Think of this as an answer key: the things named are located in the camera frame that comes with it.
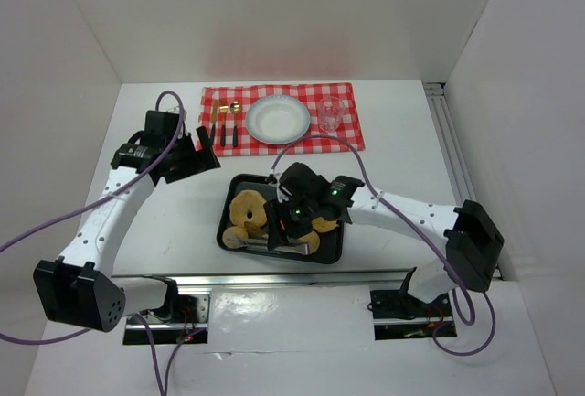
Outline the metal tongs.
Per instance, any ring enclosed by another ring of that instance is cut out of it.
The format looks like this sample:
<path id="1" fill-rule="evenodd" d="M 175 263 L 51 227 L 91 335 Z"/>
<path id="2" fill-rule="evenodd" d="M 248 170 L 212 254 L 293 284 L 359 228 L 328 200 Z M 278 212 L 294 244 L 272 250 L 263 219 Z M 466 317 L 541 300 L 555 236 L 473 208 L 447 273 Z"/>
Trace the metal tongs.
<path id="1" fill-rule="evenodd" d="M 270 245 L 267 240 L 263 239 L 236 239 L 228 241 L 225 243 L 225 246 L 229 249 L 251 248 L 267 252 L 288 252 L 301 255 L 310 254 L 309 244 L 300 241 Z"/>

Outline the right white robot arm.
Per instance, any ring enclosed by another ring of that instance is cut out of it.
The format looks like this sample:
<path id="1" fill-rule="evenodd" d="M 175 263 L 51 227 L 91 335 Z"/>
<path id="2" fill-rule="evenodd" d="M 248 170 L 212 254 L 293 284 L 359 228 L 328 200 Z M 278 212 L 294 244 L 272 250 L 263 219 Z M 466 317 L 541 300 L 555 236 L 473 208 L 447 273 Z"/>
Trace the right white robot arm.
<path id="1" fill-rule="evenodd" d="M 308 232 L 313 220 L 368 225 L 423 241 L 435 259 L 413 268 L 401 286 L 423 303 L 455 288 L 489 290 L 504 238 L 484 207 L 472 200 L 461 206 L 426 203 L 376 189 L 357 178 L 327 180 L 302 163 L 271 172 L 267 181 L 276 198 L 266 204 L 271 224 L 269 246 L 282 246 Z"/>

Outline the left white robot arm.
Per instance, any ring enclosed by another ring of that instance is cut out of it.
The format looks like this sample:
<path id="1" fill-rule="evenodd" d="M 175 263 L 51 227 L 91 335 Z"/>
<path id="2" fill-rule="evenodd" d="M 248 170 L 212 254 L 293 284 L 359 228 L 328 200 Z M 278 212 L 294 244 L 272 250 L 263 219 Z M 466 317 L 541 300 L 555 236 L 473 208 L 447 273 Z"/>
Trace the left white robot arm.
<path id="1" fill-rule="evenodd" d="M 158 275 L 113 281 L 113 265 L 159 181 L 171 184 L 218 166 L 205 127 L 183 133 L 178 114 L 147 112 L 144 129 L 114 154 L 101 205 L 56 260 L 40 261 L 33 272 L 48 320 L 101 332 L 138 313 L 170 320 L 178 308 L 176 281 Z"/>

